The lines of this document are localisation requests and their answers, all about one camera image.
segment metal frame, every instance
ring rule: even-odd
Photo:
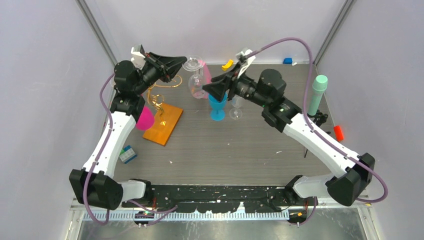
[[[352,206],[343,206],[337,203],[332,198],[318,198],[319,206],[317,206],[317,209],[347,209],[347,208],[353,208],[357,209],[359,217],[361,219],[362,227],[365,231],[365,235],[367,239],[369,240],[380,240],[383,239],[382,236],[377,231],[376,222],[374,220],[374,214],[373,214],[373,207],[369,203],[363,203],[363,202],[355,202]],[[303,206],[291,206],[289,207],[289,210],[298,210],[298,209],[304,209]],[[92,210],[104,210],[99,207],[92,207]],[[139,207],[134,208],[123,208],[118,207],[116,209],[117,211],[141,211],[142,209]],[[85,213],[85,207],[84,205],[81,205],[77,202],[76,199],[73,200],[71,209],[69,211],[69,224],[67,225],[68,228],[66,229],[66,236],[65,240],[78,240],[79,239],[79,233],[82,227],[83,217]]]
[[[348,15],[349,11],[351,10],[352,6],[356,0],[346,0],[343,4],[343,7],[341,8],[340,12],[338,13],[330,31],[327,34],[327,37],[325,37],[324,43],[322,44],[321,48],[318,51],[318,54],[315,57],[314,64],[317,66],[321,59],[323,58],[324,54],[326,53],[330,43],[332,42],[334,36],[336,35],[337,31],[339,30],[342,23],[345,21],[346,16]]]
[[[110,43],[106,40],[104,33],[102,32],[99,24],[97,23],[96,19],[94,18],[94,15],[92,11],[90,10],[86,0],[75,0],[78,4],[79,8],[81,9],[81,12],[83,13],[85,19],[87,20],[88,24],[91,26],[91,29],[93,30],[95,36],[99,40],[101,46],[103,47],[104,51],[106,52],[107,56],[109,57],[110,61],[113,65],[117,64],[117,58],[114,55],[112,48],[110,46]],[[346,16],[348,15],[349,11],[351,10],[353,4],[356,2],[356,0],[346,0],[338,13],[333,25],[331,26],[330,31],[328,32],[327,36],[324,39],[324,42],[322,43],[321,47],[319,48],[319,51],[314,59],[314,64],[318,65],[324,56],[325,52],[327,51],[327,48],[329,47],[330,43],[332,42],[334,36],[336,35],[337,31],[339,30],[340,26],[342,25],[343,21],[345,20]]]
[[[109,57],[109,60],[112,62],[113,65],[117,64],[117,58],[115,57],[114,53],[112,52],[111,46],[109,45],[108,41],[105,38],[105,35],[103,34],[102,30],[99,27],[99,24],[97,23],[96,19],[93,16],[93,13],[91,12],[89,6],[87,5],[85,0],[75,0],[75,2],[78,4],[79,8],[81,9],[82,14],[84,14],[85,19],[87,20],[88,24],[90,25],[91,29],[93,30],[95,36],[97,37],[98,41],[100,42],[102,48],[107,54],[107,57]]]

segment gray table surface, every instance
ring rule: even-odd
[[[208,67],[213,77],[223,73],[220,65]],[[302,106],[308,66],[258,64],[251,65],[246,74],[258,79],[267,68],[280,71],[287,82],[284,95]],[[178,74],[183,78],[181,86],[153,91],[163,94],[166,103],[184,110],[167,145],[150,142],[142,137],[143,131],[134,129],[126,145],[131,145],[138,157],[128,164],[118,161],[116,181],[137,178],[154,184],[285,185],[296,175],[330,172],[311,153],[304,158],[304,147],[270,127],[261,116],[262,108],[251,102],[243,102],[241,119],[229,117],[232,106],[228,102],[225,119],[211,120],[208,100],[196,99],[189,92],[188,79],[193,73],[182,69]],[[329,113],[324,98],[319,109]],[[333,130],[330,118],[321,128]]]

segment purple cable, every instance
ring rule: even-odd
[[[314,64],[313,64],[313,57],[312,57],[311,48],[308,46],[308,44],[305,41],[303,41],[302,39],[297,38],[297,37],[286,37],[286,38],[282,38],[280,40],[277,40],[275,42],[272,42],[272,43],[270,43],[270,44],[262,47],[259,50],[256,50],[256,51],[254,51],[254,52],[246,55],[246,59],[248,59],[248,58],[250,58],[252,56],[255,56],[256,54],[262,52],[263,50],[265,50],[267,48],[270,48],[270,47],[272,47],[272,46],[274,46],[276,44],[279,44],[279,43],[282,43],[282,42],[286,42],[286,41],[296,41],[296,42],[299,42],[299,43],[303,44],[303,46],[306,48],[307,54],[309,56],[309,73],[307,75],[305,93],[304,93],[304,96],[303,96],[303,106],[302,106],[303,107],[303,112],[304,113],[307,113],[308,111],[307,111],[307,108],[306,108],[306,102],[307,102],[307,98],[308,98],[308,89],[309,89],[309,85],[311,83],[311,78],[312,78],[312,72],[313,72],[313,69],[314,69]],[[312,126],[311,121],[308,118],[308,115],[307,114],[303,114],[303,117],[304,117],[304,119],[306,121],[306,124],[309,126],[310,130],[312,132],[314,132],[321,140],[323,140],[327,145],[329,145],[330,147],[332,147],[334,150],[336,150],[337,152],[339,152],[344,157],[347,157],[349,160],[351,160],[355,164],[357,164],[357,165],[361,166],[363,169],[367,170],[369,173],[371,173],[381,183],[381,185],[383,187],[383,190],[384,190],[384,193],[383,193],[383,195],[381,197],[379,197],[377,199],[372,199],[372,200],[362,199],[362,198],[357,198],[356,200],[358,200],[360,202],[365,202],[365,203],[378,203],[378,202],[381,202],[381,201],[383,201],[384,199],[387,198],[387,195],[389,194],[389,190],[387,188],[387,185],[384,182],[384,180],[374,170],[372,170],[371,168],[367,167],[365,164],[363,164],[362,162],[356,160],[355,158],[353,158],[351,156],[348,157],[348,154],[347,153],[345,153],[343,150],[341,150],[340,148],[338,148],[337,146],[335,146],[334,144],[332,144],[330,141],[328,141],[318,131],[315,131],[314,130],[314,127]]]
[[[173,208],[171,208],[169,210],[166,210],[166,211],[153,211],[153,210],[147,209],[145,206],[141,205],[140,203],[138,203],[138,202],[136,202],[134,200],[128,200],[128,202],[136,205],[139,208],[142,208],[144,211],[148,211],[149,213],[153,213],[153,214],[168,214],[168,213],[172,213],[173,211],[175,211],[175,209],[178,208],[178,206],[175,205],[175,207],[173,207]]]
[[[115,74],[110,75],[110,77],[107,79],[107,81],[104,83],[104,85],[101,87],[101,90],[100,90],[100,102],[101,102],[101,105],[103,106],[103,108],[106,110],[107,117],[109,118],[110,127],[109,127],[109,130],[107,132],[106,138],[104,139],[103,144],[101,145],[100,150],[98,151],[97,156],[95,156],[95,159],[94,159],[94,161],[91,165],[91,168],[88,171],[87,177],[85,178],[85,182],[84,182],[84,189],[82,190],[82,199],[84,201],[85,210],[87,211],[88,215],[90,215],[90,218],[93,219],[94,222],[96,222],[96,223],[98,223],[102,226],[108,224],[108,222],[109,222],[109,209],[106,211],[106,220],[105,221],[98,220],[94,216],[92,210],[90,209],[89,201],[88,201],[88,198],[87,198],[87,190],[89,188],[90,177],[92,176],[92,173],[94,171],[94,168],[96,167],[96,164],[97,164],[97,162],[100,158],[100,155],[102,155],[102,152],[105,149],[109,138],[111,137],[112,129],[114,127],[114,122],[112,121],[112,113],[109,110],[108,106],[106,105],[105,101],[103,100],[103,92],[105,91],[106,86],[108,85],[109,81],[112,79],[112,77],[114,75]]]
[[[177,209],[177,205],[175,206],[175,207],[173,207],[171,210],[172,210],[172,212],[173,211],[175,211],[176,209]],[[170,214],[171,213],[171,211],[170,212],[167,212],[167,213],[165,213],[163,216],[161,216],[160,218],[158,218],[158,219],[156,219],[156,220],[154,220],[154,221],[152,221],[152,222],[150,222],[150,223],[148,223],[148,224],[145,224],[144,226],[145,227],[149,227],[149,226],[152,226],[152,225],[155,225],[155,224],[157,224],[160,220],[162,220],[162,219],[164,219],[166,216],[168,216],[168,214]],[[98,236],[94,236],[94,233],[93,233],[93,230],[91,230],[91,232],[90,232],[90,234],[88,235],[88,238],[90,238],[90,236],[94,236],[94,237],[96,237],[96,238],[98,238],[98,239],[102,239],[102,240],[110,240],[110,239],[116,239],[118,236],[121,236],[122,234],[124,234],[124,233],[126,233],[126,232],[128,232],[129,230],[131,230],[131,229],[134,229],[134,228],[137,228],[137,227],[140,227],[139,225],[133,225],[133,226],[130,226],[130,227],[128,227],[127,229],[125,229],[125,230],[123,230],[123,231],[121,231],[120,233],[118,233],[118,234],[116,234],[115,236],[111,236],[111,237],[98,237]]]

